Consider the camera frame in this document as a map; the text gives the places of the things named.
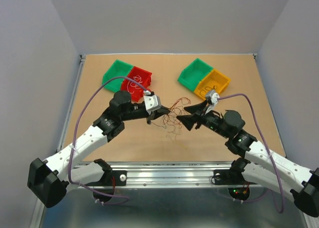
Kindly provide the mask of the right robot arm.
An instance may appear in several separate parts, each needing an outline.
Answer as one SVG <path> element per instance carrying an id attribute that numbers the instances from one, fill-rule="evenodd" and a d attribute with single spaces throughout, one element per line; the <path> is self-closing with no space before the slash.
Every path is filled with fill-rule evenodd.
<path id="1" fill-rule="evenodd" d="M 185 107 L 187 115 L 176 118 L 188 129 L 202 125 L 227 139 L 226 147 L 240 158 L 237 159 L 229 177 L 234 183 L 247 181 L 282 193 L 305 214 L 319 216 L 319 171 L 312 170 L 288 160 L 247 133 L 241 115 L 227 110 L 218 115 L 206 102 Z"/>

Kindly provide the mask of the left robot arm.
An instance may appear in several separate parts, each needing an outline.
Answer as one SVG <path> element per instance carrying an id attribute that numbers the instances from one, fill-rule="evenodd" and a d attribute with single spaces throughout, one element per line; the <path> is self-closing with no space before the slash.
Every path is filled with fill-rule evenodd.
<path id="1" fill-rule="evenodd" d="M 102 159 L 94 160 L 83 168 L 75 168 L 82 160 L 119 135 L 125 128 L 125 121 L 146 119 L 150 124 L 169 108 L 163 106 L 159 96 L 146 91 L 141 103 L 132 103 L 127 91 L 115 92 L 109 107 L 92 125 L 60 152 L 41 160 L 34 159 L 28 172 L 27 186 L 46 208 L 57 205 L 65 195 L 78 187 L 87 188 L 97 182 L 106 185 L 112 178 L 111 166 Z"/>

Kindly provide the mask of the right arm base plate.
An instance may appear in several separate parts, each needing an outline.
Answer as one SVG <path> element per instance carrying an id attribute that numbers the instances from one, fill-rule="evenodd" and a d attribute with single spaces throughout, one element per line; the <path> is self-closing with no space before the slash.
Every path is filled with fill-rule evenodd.
<path id="1" fill-rule="evenodd" d="M 214 170 L 211 177 L 211 183 L 215 185 L 244 185 L 245 182 L 241 173 L 230 169 Z"/>

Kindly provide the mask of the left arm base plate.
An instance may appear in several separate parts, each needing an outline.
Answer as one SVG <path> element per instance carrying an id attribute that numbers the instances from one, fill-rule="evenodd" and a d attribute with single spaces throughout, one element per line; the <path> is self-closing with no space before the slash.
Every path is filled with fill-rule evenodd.
<path id="1" fill-rule="evenodd" d="M 126 186 L 126 182 L 126 170 L 112 170 L 105 172 L 99 180 L 89 183 L 88 186 Z"/>

